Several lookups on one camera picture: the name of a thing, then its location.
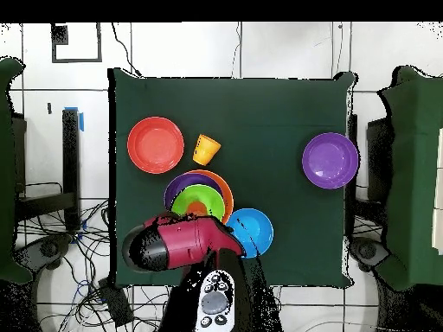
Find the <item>red plate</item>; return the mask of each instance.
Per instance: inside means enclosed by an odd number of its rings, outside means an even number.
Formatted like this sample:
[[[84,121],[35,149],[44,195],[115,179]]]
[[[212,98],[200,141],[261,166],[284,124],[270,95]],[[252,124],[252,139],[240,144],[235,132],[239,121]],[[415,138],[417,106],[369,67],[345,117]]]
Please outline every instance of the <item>red plate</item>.
[[[183,155],[183,136],[176,124],[163,117],[142,119],[128,137],[129,157],[149,173],[164,173],[174,168]]]

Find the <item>purple plate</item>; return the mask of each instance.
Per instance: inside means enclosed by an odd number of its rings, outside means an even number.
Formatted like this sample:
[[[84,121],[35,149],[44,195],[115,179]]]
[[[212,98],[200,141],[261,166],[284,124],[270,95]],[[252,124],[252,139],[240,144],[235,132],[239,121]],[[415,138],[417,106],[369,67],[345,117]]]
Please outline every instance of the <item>purple plate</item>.
[[[170,210],[176,196],[193,184],[210,186],[223,197],[220,186],[211,177],[201,175],[200,173],[184,173],[174,178],[164,191],[164,207]]]
[[[306,177],[316,186],[340,188],[356,175],[358,152],[347,137],[326,132],[306,145],[302,164]]]

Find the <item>dark green table cover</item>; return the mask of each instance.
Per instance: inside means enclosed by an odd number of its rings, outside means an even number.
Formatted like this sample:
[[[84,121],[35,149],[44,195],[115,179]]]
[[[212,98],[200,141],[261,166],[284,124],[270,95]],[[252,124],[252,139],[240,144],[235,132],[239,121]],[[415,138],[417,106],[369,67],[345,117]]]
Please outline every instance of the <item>dark green table cover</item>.
[[[0,279],[24,284],[32,280],[31,272],[12,258],[15,238],[16,158],[12,131],[10,82],[23,71],[23,64],[12,58],[0,60]]]
[[[131,271],[120,249],[128,231],[164,211],[166,186],[190,169],[222,176],[232,189],[234,210],[257,208],[269,217],[274,238],[261,257],[268,284],[350,284],[342,274],[343,190],[310,183],[301,157],[317,134],[345,133],[352,73],[336,80],[139,79],[117,68],[113,74],[117,284],[179,283],[181,270]],[[131,128],[149,116],[169,118],[183,134],[181,161],[161,175],[138,169],[127,153]],[[192,160],[200,133],[222,146],[206,168]]]
[[[414,284],[443,285],[443,256],[432,248],[439,129],[443,128],[443,79],[400,67],[381,96],[395,131],[394,175],[386,205],[386,242],[392,252],[377,266],[397,291]]]

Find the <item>bowl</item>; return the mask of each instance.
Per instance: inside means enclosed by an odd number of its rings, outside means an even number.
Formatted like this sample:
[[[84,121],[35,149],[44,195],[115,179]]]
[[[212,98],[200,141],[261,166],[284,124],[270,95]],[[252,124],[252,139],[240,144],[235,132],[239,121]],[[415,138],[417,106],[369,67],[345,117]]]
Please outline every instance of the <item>bowl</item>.
[[[194,184],[185,188],[172,203],[172,213],[184,215],[213,215],[222,220],[225,203],[222,196],[212,187]]]
[[[184,141],[182,133],[172,121],[149,117],[132,127],[127,149],[138,168],[159,174],[177,165],[183,155]]]
[[[211,177],[202,175],[200,173],[184,173],[174,178],[164,191],[164,207],[170,210],[172,207],[172,202],[176,196],[185,188],[194,184],[204,184],[206,186],[210,186],[220,195],[222,195],[220,186]]]
[[[223,200],[225,202],[225,214],[223,215],[221,222],[223,224],[226,224],[228,222],[229,216],[231,215],[234,209],[234,197],[232,196],[231,188],[229,188],[226,181],[223,180],[223,178],[221,178],[216,173],[211,172],[209,170],[196,169],[196,170],[191,170],[188,173],[200,173],[202,175],[208,176],[212,178],[219,185],[221,189],[221,196],[223,196]]]
[[[306,145],[302,165],[306,177],[316,186],[340,188],[356,175],[358,152],[344,135],[327,132]]]
[[[245,259],[251,259],[266,252],[273,243],[273,225],[269,218],[255,208],[241,208],[232,213],[228,222],[233,234],[243,245]]]

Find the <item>cup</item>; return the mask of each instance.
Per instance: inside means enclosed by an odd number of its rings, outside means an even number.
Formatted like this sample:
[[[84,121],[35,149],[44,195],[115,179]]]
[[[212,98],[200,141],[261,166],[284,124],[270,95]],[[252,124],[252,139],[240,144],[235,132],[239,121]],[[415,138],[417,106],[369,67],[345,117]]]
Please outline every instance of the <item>cup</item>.
[[[210,137],[200,134],[192,159],[201,165],[208,164],[221,145]]]

